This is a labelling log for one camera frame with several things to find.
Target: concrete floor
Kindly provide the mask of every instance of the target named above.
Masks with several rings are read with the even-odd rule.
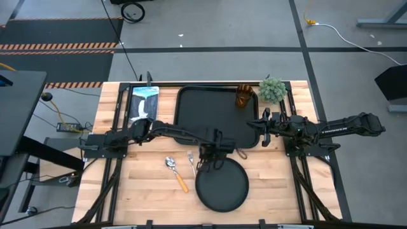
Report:
[[[17,2],[0,2],[0,24],[5,24]],[[357,18],[386,16],[400,2],[314,0],[308,17],[335,26],[345,38],[359,45],[407,46],[407,30],[358,29],[354,26]],[[295,3],[302,18],[307,1],[296,0]],[[111,17],[120,15],[118,6],[111,6],[109,1],[106,4]],[[147,12],[145,19],[139,24],[123,26],[121,36],[127,48],[300,46],[289,3],[285,0],[154,0],[142,4]],[[17,18],[105,16],[99,0],[25,0]],[[329,28],[306,28],[303,21],[301,23],[308,47],[349,46]],[[407,63],[407,53],[387,54]],[[154,80],[260,80],[267,74],[283,80],[308,80],[301,52],[131,53],[129,57],[138,74],[150,71]],[[353,221],[407,225],[407,171],[403,167],[407,159],[404,153],[407,116],[387,112],[387,101],[373,81],[394,64],[371,53],[311,53],[310,57],[328,119],[372,112],[380,117],[387,129],[376,138],[333,139],[342,145],[336,155]],[[134,80],[124,54],[114,55],[109,80]],[[80,91],[100,93],[100,89]],[[65,90],[50,92],[62,112],[77,117],[82,124],[93,122],[96,97]],[[42,104],[37,106],[35,113],[57,123],[55,113]],[[35,117],[25,134],[38,141],[45,137],[79,137],[56,133],[53,127]],[[23,216],[16,212],[25,185],[18,187],[6,220]],[[77,191],[77,188],[40,187],[34,192],[32,205],[40,210],[73,206]],[[71,210],[57,210],[4,228],[67,225],[71,216]]]

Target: glass cup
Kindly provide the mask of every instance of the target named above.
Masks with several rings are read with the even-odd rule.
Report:
[[[253,96],[253,88],[249,85],[239,85],[236,88],[235,104],[238,108],[244,108]]]

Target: fork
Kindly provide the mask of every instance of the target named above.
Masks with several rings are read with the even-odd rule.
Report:
[[[187,154],[188,154],[188,159],[190,160],[191,165],[192,165],[193,175],[196,176],[197,174],[196,174],[195,168],[194,168],[194,166],[193,166],[193,154],[192,154],[192,151],[190,151],[190,150],[187,151]]]

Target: black cable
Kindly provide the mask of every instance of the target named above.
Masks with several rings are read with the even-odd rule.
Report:
[[[40,120],[43,120],[43,121],[45,121],[47,124],[49,124],[50,126],[52,126],[53,128],[57,128],[57,126],[56,125],[54,125],[54,124],[52,124],[52,123],[50,123],[50,122],[48,122],[48,121],[46,121],[45,119],[43,119],[42,117],[40,117],[40,116],[38,116],[38,115],[36,115],[36,114],[32,114],[32,115],[34,115],[35,117],[37,117],[37,118],[39,118]]]
[[[32,181],[32,180],[34,180],[34,179],[39,179],[39,178],[42,178],[42,177],[55,178],[55,177],[49,176],[49,175],[43,175],[43,176],[39,176],[39,177],[32,177],[32,178],[30,178],[30,179],[24,179],[24,180],[22,180],[22,181],[17,181],[16,183],[10,184],[9,186],[5,187],[4,189],[7,189],[7,188],[9,188],[10,186],[13,186],[13,185],[15,185],[15,184],[19,184],[19,183],[24,182],[24,181]]]
[[[7,221],[7,222],[5,222],[5,223],[0,224],[0,226],[8,225],[8,224],[10,224],[10,223],[15,223],[15,222],[21,221],[21,220],[23,220],[23,219],[28,219],[28,218],[31,218],[31,217],[33,217],[33,216],[37,216],[37,215],[39,215],[39,214],[47,213],[47,212],[50,212],[50,211],[55,210],[55,209],[72,209],[72,208],[75,208],[75,206],[72,206],[72,207],[64,207],[64,206],[61,206],[61,207],[53,207],[53,208],[48,209],[48,210],[44,210],[44,211],[37,212],[37,213],[35,213],[35,214],[31,215],[31,216],[24,216],[24,217],[21,217],[21,218],[18,218],[18,219],[13,219],[13,220]]]
[[[98,158],[95,158],[95,160],[91,161],[91,162],[83,169],[83,172],[84,172],[91,164],[93,164],[94,162],[96,162],[97,159],[98,159]]]
[[[130,67],[131,67],[132,70],[133,70],[135,79],[138,81],[138,80],[139,80],[139,77],[138,77],[137,74],[135,73],[134,67],[133,67],[133,65],[132,65],[132,63],[131,63],[131,61],[130,61],[130,59],[128,58],[126,48],[125,48],[125,46],[123,45],[123,42],[121,42],[120,36],[119,36],[119,34],[117,33],[116,28],[114,28],[113,22],[112,22],[112,20],[111,20],[111,18],[110,18],[110,16],[109,16],[109,13],[107,12],[107,9],[106,9],[106,6],[104,5],[103,0],[100,0],[100,1],[101,1],[102,5],[103,5],[104,11],[106,12],[106,15],[107,15],[107,17],[108,17],[108,19],[109,19],[109,21],[110,21],[110,24],[112,25],[112,28],[113,28],[113,30],[114,30],[114,33],[116,34],[116,36],[117,36],[117,38],[118,38],[118,40],[119,40],[121,46],[123,47],[123,51],[125,52],[127,61],[128,61],[128,63],[130,64]]]
[[[45,102],[43,102],[43,101],[39,101],[39,102],[42,103],[42,104],[44,104],[44,106],[48,107],[48,109],[50,109],[51,111],[53,111],[53,112],[55,112],[55,113],[58,113],[58,111],[56,111],[56,110],[52,109],[50,106],[46,105]],[[71,116],[71,115],[69,115],[69,114],[62,113],[62,112],[60,112],[60,114],[65,115],[65,116],[67,116],[67,117],[70,117],[70,118],[74,119],[74,120],[82,127],[81,123],[80,123],[80,122],[78,121],[78,119],[76,119],[75,117],[73,117],[73,116]]]
[[[62,87],[60,87],[60,86],[55,86],[55,85],[52,85],[52,84],[49,84],[49,83],[45,83],[45,84],[46,84],[46,85],[49,85],[49,86],[51,86],[51,87],[56,87],[56,88],[68,90],[68,91],[70,91],[70,92],[74,92],[74,93],[81,94],[81,95],[90,95],[90,96],[100,97],[100,95],[88,94],[88,93],[83,93],[83,92],[77,92],[77,91],[74,91],[74,90],[71,90],[71,89],[68,89],[68,88],[62,88]]]

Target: desk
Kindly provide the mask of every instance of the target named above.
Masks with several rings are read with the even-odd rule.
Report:
[[[0,156],[5,156],[6,166],[0,180],[0,190],[7,192],[4,204],[0,206],[0,223],[3,222],[23,172],[33,176],[38,164],[28,162],[30,155],[73,170],[83,170],[83,162],[59,150],[41,144],[24,132],[30,122],[36,104],[44,89],[45,72],[0,71],[13,82],[12,87],[0,87]],[[34,186],[29,184],[19,212],[25,212]]]
[[[119,84],[106,82],[102,87],[93,126],[93,132],[96,134],[103,134],[112,127]],[[298,114],[316,122],[307,82],[291,81],[291,86]],[[173,122],[179,89],[180,87],[168,87],[168,83],[167,87],[160,87],[158,120]],[[259,101],[260,115],[266,107],[280,112],[278,105],[271,106]],[[259,219],[265,219],[266,223],[301,223],[290,160],[285,154],[281,137],[272,136],[272,141],[266,148],[261,147],[259,143],[256,147],[247,149],[247,160],[242,160],[236,153],[229,155],[245,168],[249,176],[250,190],[246,201],[236,211],[228,213],[210,211],[199,201],[186,154],[188,150],[194,152],[196,160],[196,146],[180,145],[171,138],[159,137],[142,146],[129,146],[120,174],[114,225],[145,225],[148,219],[152,219],[155,225],[258,224]],[[166,168],[166,156],[172,156],[176,160],[178,172],[190,189],[189,193],[182,191],[174,174]],[[97,160],[83,174],[72,221],[82,218],[99,195],[105,162],[106,159]],[[340,208],[329,167],[315,158],[308,158],[308,166],[316,194],[326,207],[340,218]],[[304,199],[310,219],[308,198]],[[107,220],[109,203],[108,196],[104,205],[103,221]]]

